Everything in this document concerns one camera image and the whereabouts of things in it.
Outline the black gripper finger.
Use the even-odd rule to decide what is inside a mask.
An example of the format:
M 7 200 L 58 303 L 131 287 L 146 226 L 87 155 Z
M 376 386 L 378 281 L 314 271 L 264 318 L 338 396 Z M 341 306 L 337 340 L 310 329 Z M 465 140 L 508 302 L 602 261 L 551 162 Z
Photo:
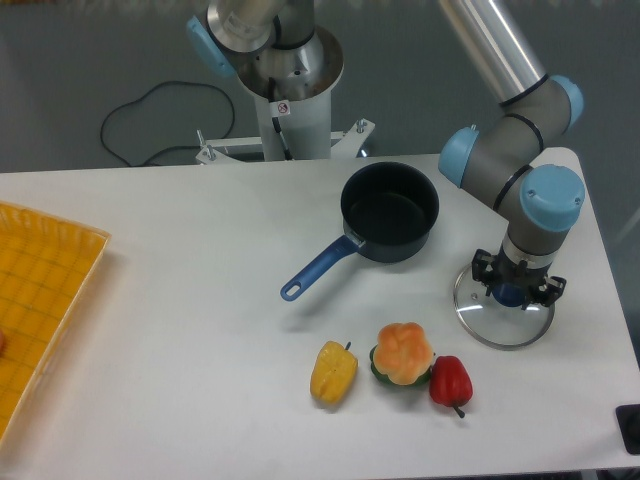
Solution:
M 523 300 L 520 308 L 526 310 L 531 304 L 551 307 L 564 294 L 567 280 L 559 276 L 526 276 L 521 281 Z
M 496 271 L 494 263 L 496 256 L 478 249 L 471 262 L 472 279 L 485 287 L 485 295 L 489 297 L 496 285 Z

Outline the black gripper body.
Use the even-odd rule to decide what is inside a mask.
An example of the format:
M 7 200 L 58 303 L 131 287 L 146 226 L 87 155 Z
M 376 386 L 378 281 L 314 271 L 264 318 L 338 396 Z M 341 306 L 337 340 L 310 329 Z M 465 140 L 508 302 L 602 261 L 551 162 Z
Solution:
M 526 260 L 514 263 L 500 251 L 491 268 L 489 292 L 496 299 L 539 299 L 550 265 L 535 268 Z

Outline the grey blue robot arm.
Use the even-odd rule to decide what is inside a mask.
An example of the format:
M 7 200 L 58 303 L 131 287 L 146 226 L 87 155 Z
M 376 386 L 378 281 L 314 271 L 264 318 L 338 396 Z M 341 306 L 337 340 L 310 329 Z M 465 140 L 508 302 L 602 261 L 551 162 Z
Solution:
M 573 171 L 534 160 L 579 119 L 583 95 L 546 73 L 502 2 L 444 1 L 441 9 L 503 112 L 487 132 L 457 131 L 439 156 L 451 183 L 508 223 L 497 254 L 474 255 L 472 277 L 505 306 L 550 307 L 566 282 L 548 270 L 585 189 Z M 211 70 L 253 95 L 266 160 L 355 155 L 355 133 L 330 138 L 330 95 L 344 61 L 311 2 L 213 1 L 186 31 Z

